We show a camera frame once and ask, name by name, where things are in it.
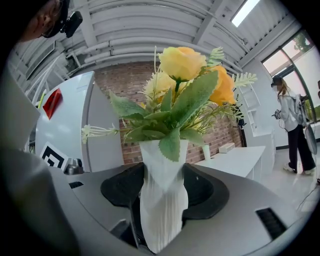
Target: white sneaker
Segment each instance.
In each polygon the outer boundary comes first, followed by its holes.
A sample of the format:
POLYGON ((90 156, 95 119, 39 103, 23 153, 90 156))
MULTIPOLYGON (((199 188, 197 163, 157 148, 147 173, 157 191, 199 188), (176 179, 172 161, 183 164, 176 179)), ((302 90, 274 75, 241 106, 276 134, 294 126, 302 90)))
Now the white sneaker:
POLYGON ((283 166, 283 169, 286 170, 286 171, 289 171, 291 173, 296 173, 294 169, 292 169, 288 163, 286 163, 284 166, 283 166))
POLYGON ((316 168, 313 168, 311 170, 304 170, 302 173, 304 175, 313 175, 315 173, 316 168))

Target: white jacket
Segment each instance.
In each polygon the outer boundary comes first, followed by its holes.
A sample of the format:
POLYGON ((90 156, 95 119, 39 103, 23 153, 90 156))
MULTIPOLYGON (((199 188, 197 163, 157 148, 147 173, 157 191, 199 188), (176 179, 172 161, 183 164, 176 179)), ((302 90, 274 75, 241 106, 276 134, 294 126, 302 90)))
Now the white jacket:
POLYGON ((281 112, 279 113, 281 119, 284 121, 284 128, 287 132, 294 130, 298 126, 298 121, 296 119, 295 104, 297 95, 292 91, 286 92, 284 95, 279 95, 279 101, 281 104, 281 112))

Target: tile floor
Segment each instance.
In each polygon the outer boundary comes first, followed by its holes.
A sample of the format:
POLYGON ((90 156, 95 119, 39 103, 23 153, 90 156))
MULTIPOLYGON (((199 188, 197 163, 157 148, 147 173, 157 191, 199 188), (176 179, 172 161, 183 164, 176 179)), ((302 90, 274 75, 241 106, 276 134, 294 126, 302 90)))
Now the tile floor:
POLYGON ((320 143, 318 143, 318 153, 316 156, 317 173, 314 173, 313 176, 301 175, 302 165, 300 156, 298 160, 298 174, 283 170, 283 165, 288 162, 289 150, 277 150, 273 171, 270 174, 263 175, 261 183, 279 197, 291 203, 299 213, 310 212, 314 209, 320 198, 320 186, 317 185, 317 177, 320 178, 320 143))

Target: fluorescent light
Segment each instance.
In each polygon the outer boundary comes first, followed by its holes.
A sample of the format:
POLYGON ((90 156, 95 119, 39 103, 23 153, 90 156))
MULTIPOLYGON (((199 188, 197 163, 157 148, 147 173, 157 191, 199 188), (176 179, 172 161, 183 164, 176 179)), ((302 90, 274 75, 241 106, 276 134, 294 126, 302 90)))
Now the fluorescent light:
POLYGON ((231 22, 238 27, 260 0, 247 0, 231 22))

